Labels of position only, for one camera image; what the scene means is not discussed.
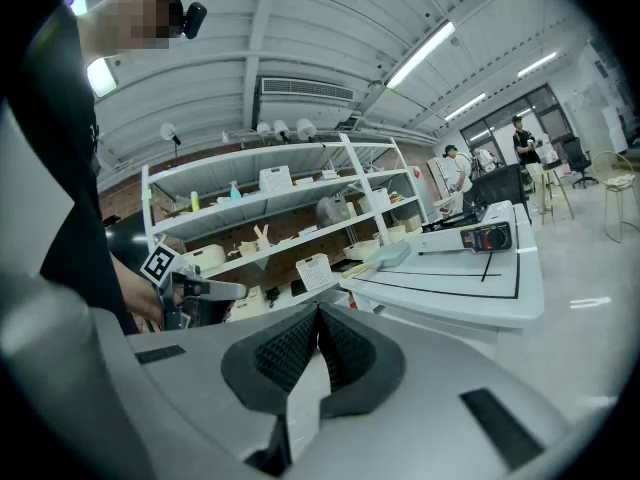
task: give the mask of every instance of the black shirt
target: black shirt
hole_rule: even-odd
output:
[[[531,133],[526,130],[521,132],[516,130],[513,134],[513,147],[516,148],[516,154],[520,160],[520,165],[536,164],[540,162],[540,157],[535,151],[527,151],[526,153],[518,153],[517,148],[526,148],[529,146],[529,139],[535,141],[535,138]]]
[[[22,132],[74,206],[42,265],[43,277],[113,312],[136,332],[111,262],[91,159],[98,127],[75,17],[61,6],[41,27],[19,66],[8,101]]]

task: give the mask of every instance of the black office chair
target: black office chair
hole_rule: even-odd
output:
[[[513,204],[521,203],[529,215],[519,164],[506,165],[480,176],[473,181],[473,186],[476,189],[476,205],[511,201]]]
[[[598,183],[598,180],[587,176],[585,170],[591,165],[591,156],[588,151],[582,152],[580,146],[580,139],[578,137],[570,137],[562,142],[564,152],[567,154],[569,160],[569,167],[572,171],[578,172],[582,177],[578,181],[573,182],[573,188],[576,188],[578,183],[582,183],[582,188],[587,188],[587,181],[593,181]]]

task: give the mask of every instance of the ceiling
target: ceiling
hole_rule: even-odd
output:
[[[196,39],[110,59],[118,88],[96,103],[101,189],[172,156],[171,144],[159,137],[163,122],[175,124],[182,153],[220,145],[222,130],[251,128],[260,113],[255,99],[262,77],[347,87],[353,101],[340,105],[354,112],[360,128],[397,127],[434,143],[447,131],[445,115],[482,92],[497,98],[520,69],[558,51],[557,60],[518,82],[535,85],[545,70],[572,58],[589,27],[571,0],[182,1],[208,9]],[[445,19],[455,34],[395,90],[385,89]],[[450,126],[481,117],[488,102]],[[307,98],[304,104],[328,103]]]

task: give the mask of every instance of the fluorescent light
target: fluorescent light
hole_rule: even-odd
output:
[[[518,71],[518,77],[521,77],[522,75],[527,74],[532,69],[536,69],[540,64],[544,64],[548,60],[553,59],[556,56],[557,53],[558,52],[550,53],[546,57],[540,59],[538,62],[534,62],[533,64],[531,64],[531,66],[528,66],[528,67],[524,68],[522,71]]]
[[[482,137],[482,136],[486,135],[487,133],[489,133],[489,130],[485,130],[485,131],[483,131],[482,133],[479,133],[478,135],[476,135],[475,137],[471,137],[471,138],[469,139],[469,142],[471,142],[472,140],[479,139],[480,137]]]
[[[462,105],[458,110],[451,112],[451,114],[449,114],[447,117],[444,118],[445,121],[449,121],[450,119],[453,119],[455,116],[457,116],[460,112],[464,112],[465,110],[467,110],[471,105],[474,105],[475,103],[478,103],[482,98],[484,98],[486,96],[485,93],[482,93],[480,96],[476,96],[475,98],[473,98],[469,103],[465,103],[464,105]]]
[[[422,47],[418,51],[416,51],[407,62],[398,70],[398,72],[391,77],[391,80],[387,83],[387,87],[389,89],[395,89],[400,82],[402,82],[405,77],[411,73],[413,68],[415,68],[418,64],[420,64],[427,55],[429,55],[433,50],[435,50],[442,41],[444,41],[447,37],[453,34],[456,30],[456,27],[453,26],[453,23],[448,21],[444,24],[440,29],[433,34]]]
[[[102,98],[118,86],[107,61],[104,59],[98,59],[91,63],[87,68],[87,78],[89,78],[91,88],[98,98]]]
[[[80,16],[87,12],[87,0],[71,0],[69,7],[73,11],[73,14]]]

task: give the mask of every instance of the air vent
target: air vent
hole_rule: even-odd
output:
[[[353,91],[338,85],[293,78],[263,78],[262,94],[292,94],[353,101]]]

